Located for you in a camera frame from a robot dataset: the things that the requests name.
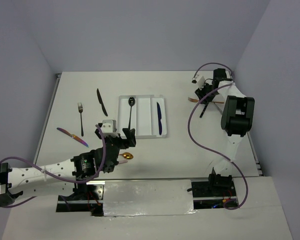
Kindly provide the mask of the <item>silver fork with black handle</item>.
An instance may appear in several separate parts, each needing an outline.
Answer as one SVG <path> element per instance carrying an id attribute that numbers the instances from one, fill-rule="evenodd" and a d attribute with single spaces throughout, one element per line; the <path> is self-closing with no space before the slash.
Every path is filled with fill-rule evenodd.
<path id="1" fill-rule="evenodd" d="M 205 105 L 204 105 L 204 108 L 203 108 L 202 112 L 200 113 L 199 118 L 202 118 L 202 117 L 203 117 L 203 115 L 204 115 L 206 109 L 208 108 L 208 105 L 209 105 L 209 104 L 205 104 Z"/>

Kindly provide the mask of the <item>copper fork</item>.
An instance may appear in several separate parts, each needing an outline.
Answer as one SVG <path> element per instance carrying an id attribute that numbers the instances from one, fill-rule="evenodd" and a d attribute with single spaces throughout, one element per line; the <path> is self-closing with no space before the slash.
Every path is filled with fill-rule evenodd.
<path id="1" fill-rule="evenodd" d="M 191 97 L 189 97 L 188 100 L 192 103 L 197 103 L 199 101 L 198 99 L 191 98 Z M 214 103 L 214 104 L 224 104 L 225 102 L 224 101 L 212 101 L 212 103 Z"/>

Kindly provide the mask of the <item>silver spoon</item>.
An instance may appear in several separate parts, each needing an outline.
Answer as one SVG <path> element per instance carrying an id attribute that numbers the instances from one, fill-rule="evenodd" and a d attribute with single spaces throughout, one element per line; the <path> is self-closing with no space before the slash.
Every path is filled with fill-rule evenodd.
<path id="1" fill-rule="evenodd" d="M 216 103 L 213 103 L 213 104 L 215 105 L 217 110 L 220 112 L 220 114 L 223 114 L 223 110 Z"/>

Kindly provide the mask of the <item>black spoon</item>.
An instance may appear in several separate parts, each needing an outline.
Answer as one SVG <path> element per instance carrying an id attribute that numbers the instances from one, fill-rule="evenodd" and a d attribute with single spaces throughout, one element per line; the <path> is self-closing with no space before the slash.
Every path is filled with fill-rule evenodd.
<path id="1" fill-rule="evenodd" d="M 130 112 L 129 112 L 129 122 L 128 122 L 128 129 L 130 130 L 131 129 L 131 119 L 132 119 L 132 108 L 133 106 L 135 105 L 136 103 L 136 99 L 131 96 L 129 99 L 128 99 L 128 105 L 130 106 Z"/>

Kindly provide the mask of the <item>blue knife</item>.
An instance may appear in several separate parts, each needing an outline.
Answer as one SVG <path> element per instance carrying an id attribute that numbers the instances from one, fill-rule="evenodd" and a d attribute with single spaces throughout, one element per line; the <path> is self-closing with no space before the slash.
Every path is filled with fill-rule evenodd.
<path id="1" fill-rule="evenodd" d="M 156 102 L 157 106 L 157 118 L 158 118 L 158 132 L 159 135 L 162 135 L 163 132 L 163 125 L 162 125 L 162 111 L 161 111 L 161 106 L 158 102 Z"/>

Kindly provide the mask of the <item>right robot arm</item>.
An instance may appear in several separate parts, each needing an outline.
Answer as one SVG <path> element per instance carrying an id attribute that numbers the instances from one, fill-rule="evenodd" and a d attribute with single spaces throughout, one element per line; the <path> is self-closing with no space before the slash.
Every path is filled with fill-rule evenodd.
<path id="1" fill-rule="evenodd" d="M 232 175 L 239 144 L 252 128 L 255 99 L 241 93 L 234 80 L 227 76 L 224 68 L 215 69 L 211 79 L 205 79 L 204 76 L 195 74 L 192 83 L 198 85 L 195 94 L 199 99 L 214 91 L 201 102 L 204 110 L 217 95 L 221 95 L 225 100 L 220 126 L 225 131 L 228 140 L 223 156 L 228 157 L 229 160 L 222 158 L 214 165 L 213 170 L 217 175 L 220 174 L 224 177 Z"/>

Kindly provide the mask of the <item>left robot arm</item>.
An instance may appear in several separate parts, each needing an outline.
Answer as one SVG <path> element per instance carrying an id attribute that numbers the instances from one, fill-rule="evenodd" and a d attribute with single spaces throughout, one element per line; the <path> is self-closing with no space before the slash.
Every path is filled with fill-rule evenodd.
<path id="1" fill-rule="evenodd" d="M 125 138 L 117 132 L 113 121 L 96 125 L 95 134 L 102 147 L 81 153 L 65 161 L 44 166 L 19 158 L 25 168 L 11 167 L 7 159 L 0 161 L 0 208 L 13 208 L 17 199 L 28 202 L 38 196 L 71 194 L 81 200 L 87 196 L 87 182 L 100 172 L 111 173 L 119 164 L 120 150 L 136 146 L 136 130 L 123 128 Z"/>

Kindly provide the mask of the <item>black knife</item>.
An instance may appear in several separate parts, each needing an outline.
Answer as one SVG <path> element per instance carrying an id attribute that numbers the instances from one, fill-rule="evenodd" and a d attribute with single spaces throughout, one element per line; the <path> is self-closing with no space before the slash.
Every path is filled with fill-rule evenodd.
<path id="1" fill-rule="evenodd" d="M 98 102 L 99 102 L 99 104 L 101 105 L 102 112 L 103 112 L 104 115 L 107 117 L 107 116 L 108 116 L 108 113 L 107 113 L 107 110 L 106 110 L 106 108 L 105 108 L 105 105 L 104 105 L 104 102 L 103 102 L 101 93 L 100 93 L 100 91 L 99 91 L 98 88 L 96 89 L 96 94 L 97 94 Z"/>

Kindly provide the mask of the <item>gold spoon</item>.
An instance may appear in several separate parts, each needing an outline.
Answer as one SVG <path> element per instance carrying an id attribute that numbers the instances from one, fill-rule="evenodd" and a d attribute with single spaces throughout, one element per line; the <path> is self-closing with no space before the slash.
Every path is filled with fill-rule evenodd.
<path id="1" fill-rule="evenodd" d="M 121 153 L 120 156 L 127 160 L 132 160 L 134 158 L 134 156 L 129 152 Z"/>

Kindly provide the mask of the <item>iridescent rainbow knife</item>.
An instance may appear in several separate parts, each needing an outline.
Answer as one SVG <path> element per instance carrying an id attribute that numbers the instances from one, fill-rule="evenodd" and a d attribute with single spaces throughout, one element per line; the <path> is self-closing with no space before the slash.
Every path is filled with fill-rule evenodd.
<path id="1" fill-rule="evenodd" d="M 85 147 L 87 147 L 87 148 L 89 147 L 89 145 L 83 139 L 81 139 L 80 137 L 78 137 L 77 135 L 71 134 L 67 130 L 65 130 L 63 128 L 60 128 L 60 127 L 57 127 L 56 129 L 58 131 L 62 132 L 63 134 L 69 136 L 70 138 L 74 139 L 75 141 L 79 142 L 80 144 L 84 145 Z"/>

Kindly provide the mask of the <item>white three-compartment cutlery tray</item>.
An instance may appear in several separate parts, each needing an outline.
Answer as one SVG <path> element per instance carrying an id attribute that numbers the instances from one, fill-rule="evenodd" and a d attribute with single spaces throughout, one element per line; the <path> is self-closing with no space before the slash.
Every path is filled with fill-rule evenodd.
<path id="1" fill-rule="evenodd" d="M 136 139 L 158 139 L 166 138 L 168 125 L 166 117 L 165 98 L 163 95 L 134 95 L 135 105 L 132 107 L 131 129 L 135 129 Z M 120 95 L 118 97 L 117 132 L 124 136 L 123 128 L 128 128 L 130 96 Z M 162 114 L 162 135 L 159 135 L 157 102 L 160 104 Z"/>

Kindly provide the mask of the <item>silver foil sheet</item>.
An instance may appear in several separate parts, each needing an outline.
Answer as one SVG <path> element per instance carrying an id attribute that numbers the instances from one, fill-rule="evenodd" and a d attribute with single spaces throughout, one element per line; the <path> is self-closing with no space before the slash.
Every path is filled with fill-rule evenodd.
<path id="1" fill-rule="evenodd" d="M 177 216 L 193 214 L 191 181 L 107 181 L 103 213 L 107 217 Z"/>

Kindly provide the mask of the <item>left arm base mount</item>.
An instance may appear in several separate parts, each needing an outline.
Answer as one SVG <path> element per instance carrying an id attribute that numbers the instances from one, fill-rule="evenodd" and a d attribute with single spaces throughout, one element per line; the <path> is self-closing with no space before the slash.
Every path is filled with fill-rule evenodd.
<path id="1" fill-rule="evenodd" d="M 75 185 L 69 196 L 59 195 L 57 213 L 89 213 L 93 217 L 104 216 L 104 184 Z"/>

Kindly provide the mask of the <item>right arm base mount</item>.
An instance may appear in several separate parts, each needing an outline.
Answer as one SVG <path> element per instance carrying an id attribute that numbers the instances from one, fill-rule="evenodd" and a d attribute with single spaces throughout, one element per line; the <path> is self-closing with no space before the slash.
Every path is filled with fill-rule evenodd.
<path id="1" fill-rule="evenodd" d="M 232 175 L 221 176 L 213 169 L 208 180 L 195 180 L 187 189 L 192 193 L 193 206 L 199 209 L 237 208 L 237 193 Z"/>

